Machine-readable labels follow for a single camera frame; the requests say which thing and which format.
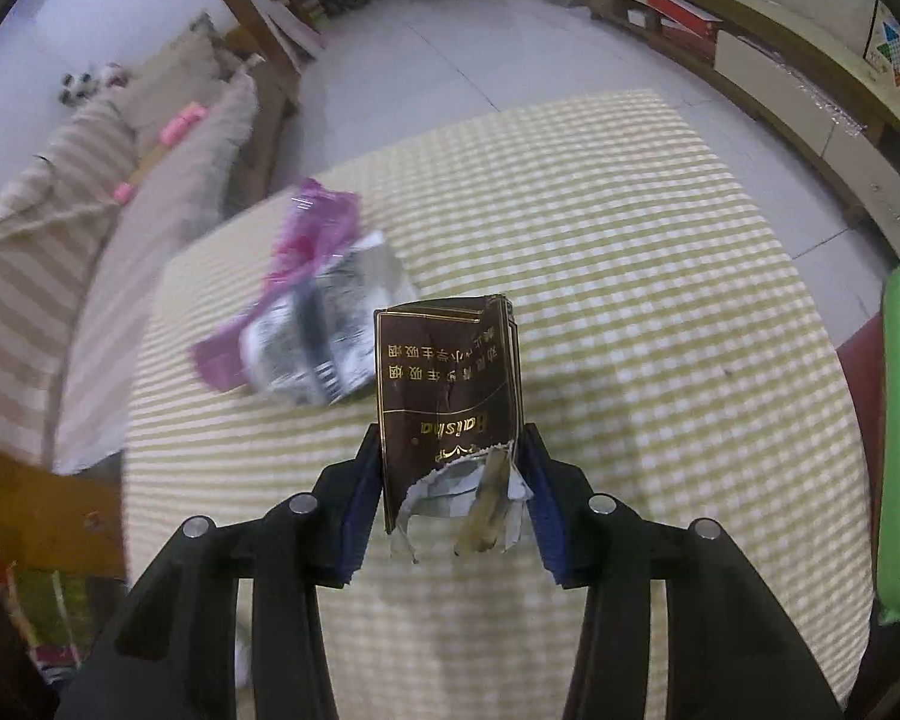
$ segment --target purple plastic wrapper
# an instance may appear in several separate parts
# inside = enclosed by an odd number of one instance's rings
[[[240,357],[242,330],[357,240],[359,199],[355,194],[330,191],[312,178],[288,192],[290,213],[274,243],[261,298],[191,350],[200,378],[221,392],[247,384]]]

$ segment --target tiled floor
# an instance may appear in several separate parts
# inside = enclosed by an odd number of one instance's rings
[[[337,20],[305,71],[274,186],[515,105],[652,87],[763,210],[838,346],[879,308],[892,255],[848,229],[802,158],[720,93],[586,8],[548,0],[381,0]]]

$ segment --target panda plush toy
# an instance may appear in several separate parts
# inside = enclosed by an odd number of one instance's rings
[[[90,100],[101,89],[126,86],[127,71],[120,65],[111,62],[88,73],[81,73],[79,76],[66,74],[60,79],[60,83],[63,85],[63,89],[60,90],[60,103],[76,108]]]

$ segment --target table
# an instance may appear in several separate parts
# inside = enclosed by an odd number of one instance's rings
[[[527,418],[551,454],[643,517],[715,517],[844,698],[874,596],[868,488],[836,353],[788,255],[727,169],[653,92],[491,114],[318,176],[362,195],[425,296],[505,293]],[[138,362],[125,532],[139,577],[191,514],[259,517],[352,457],[372,394],[293,409],[197,379],[190,345],[260,289],[286,210],[265,202],[170,263]],[[531,538],[452,555],[416,518],[421,562],[389,555],[322,590],[341,718],[558,717],[583,591]],[[648,717],[663,717],[666,608],[653,600]]]

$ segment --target couch cushion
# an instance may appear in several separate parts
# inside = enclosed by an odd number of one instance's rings
[[[223,89],[210,38],[187,31],[141,65],[114,103],[136,131],[137,156],[143,159],[182,108],[189,103],[212,105]]]
[[[53,447],[58,473],[76,473],[124,445],[133,367],[163,266],[220,221],[229,172],[256,113],[253,79],[236,74],[122,212],[74,334]]]
[[[50,137],[0,194],[0,446],[45,459],[80,305],[135,165],[133,134],[105,98]]]

